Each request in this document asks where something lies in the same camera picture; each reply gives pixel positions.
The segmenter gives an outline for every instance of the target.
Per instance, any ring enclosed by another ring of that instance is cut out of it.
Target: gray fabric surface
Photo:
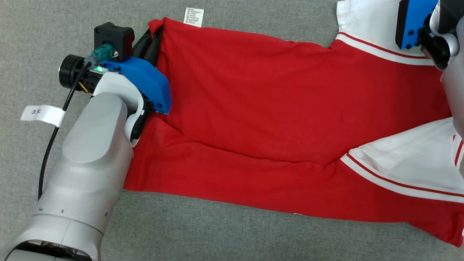
[[[205,9],[203,26],[327,46],[335,0],[0,0],[0,246],[28,219],[53,127],[20,122],[31,104],[61,107],[57,68],[86,56],[92,29],[130,26],[136,39],[154,18]],[[49,160],[89,97],[75,95]],[[123,192],[103,240],[104,260],[462,260],[464,251],[409,224],[337,221],[156,193]]]

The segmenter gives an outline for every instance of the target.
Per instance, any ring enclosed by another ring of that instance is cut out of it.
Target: clothing care label
[[[63,121],[65,113],[66,112],[64,110],[50,105],[30,105],[24,109],[21,120],[43,121],[59,127]]]
[[[201,27],[201,24],[203,23],[204,13],[205,13],[204,9],[187,7],[185,9],[184,24]]]

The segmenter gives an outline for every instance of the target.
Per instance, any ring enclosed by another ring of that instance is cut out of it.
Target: red t-shirt
[[[124,188],[410,222],[460,246],[462,204],[392,192],[340,160],[352,148],[450,116],[431,61],[350,30],[356,12],[372,16],[386,6],[354,10],[355,1],[347,2],[338,4],[341,32],[329,48],[151,21],[152,32],[163,26],[158,70],[170,82],[173,106],[168,116],[148,119]],[[392,10],[398,4],[385,2]]]

